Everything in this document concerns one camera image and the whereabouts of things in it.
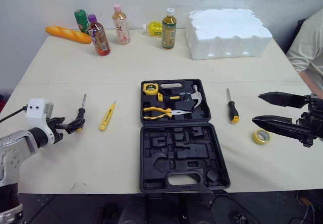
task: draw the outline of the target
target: tape measure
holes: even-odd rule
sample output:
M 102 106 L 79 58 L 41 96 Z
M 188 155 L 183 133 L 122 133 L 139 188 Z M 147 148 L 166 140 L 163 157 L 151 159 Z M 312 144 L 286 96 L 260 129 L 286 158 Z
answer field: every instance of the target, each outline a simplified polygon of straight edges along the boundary
M 258 145 L 264 145 L 271 141 L 272 137 L 268 131 L 259 129 L 252 134 L 252 139 Z
M 154 84 L 154 83 L 143 84 L 143 92 L 145 92 L 146 95 L 157 95 L 158 84 Z

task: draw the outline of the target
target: juice bottle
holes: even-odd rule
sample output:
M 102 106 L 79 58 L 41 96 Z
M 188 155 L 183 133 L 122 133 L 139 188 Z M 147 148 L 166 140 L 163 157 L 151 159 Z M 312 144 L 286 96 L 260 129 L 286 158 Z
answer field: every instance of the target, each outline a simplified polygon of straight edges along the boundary
M 127 16 L 121 11 L 121 5 L 113 5 L 115 13 L 112 15 L 113 23 L 115 24 L 118 43 L 121 45 L 128 44 L 130 42 L 129 25 Z
M 95 15 L 89 15 L 88 19 L 88 31 L 97 54 L 100 56 L 108 55 L 110 53 L 110 47 L 103 26 L 97 22 Z
M 148 25 L 144 24 L 142 29 L 149 36 L 162 36 L 162 24 L 159 21 L 152 21 Z
M 163 19 L 163 32 L 161 35 L 161 44 L 165 49 L 171 49 L 175 44 L 176 18 L 174 17 L 175 9 L 167 8 L 166 17 Z

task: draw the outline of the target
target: person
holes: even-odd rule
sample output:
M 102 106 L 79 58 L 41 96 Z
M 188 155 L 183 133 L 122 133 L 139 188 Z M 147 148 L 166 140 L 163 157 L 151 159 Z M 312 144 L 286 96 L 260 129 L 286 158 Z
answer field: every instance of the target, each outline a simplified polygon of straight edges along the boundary
M 312 93 L 323 99 L 323 8 L 305 20 L 286 56 Z

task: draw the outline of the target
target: bread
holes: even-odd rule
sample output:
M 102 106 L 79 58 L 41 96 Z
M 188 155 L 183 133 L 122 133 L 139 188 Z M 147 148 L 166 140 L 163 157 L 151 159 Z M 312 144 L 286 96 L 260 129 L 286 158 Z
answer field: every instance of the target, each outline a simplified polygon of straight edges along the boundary
M 91 37 L 83 32 L 74 31 L 59 26 L 47 26 L 45 31 L 53 36 L 69 39 L 79 43 L 89 44 L 92 42 Z

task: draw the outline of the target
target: claw hammer head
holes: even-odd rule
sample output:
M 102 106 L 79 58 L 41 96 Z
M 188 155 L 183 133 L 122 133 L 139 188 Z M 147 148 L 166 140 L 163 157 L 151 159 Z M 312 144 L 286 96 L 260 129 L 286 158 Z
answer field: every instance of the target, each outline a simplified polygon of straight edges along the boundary
M 197 108 L 202 102 L 202 94 L 197 91 L 197 85 L 193 85 L 193 89 L 195 93 L 192 93 L 191 97 L 192 99 L 197 99 L 197 104 L 194 106 L 194 108 Z

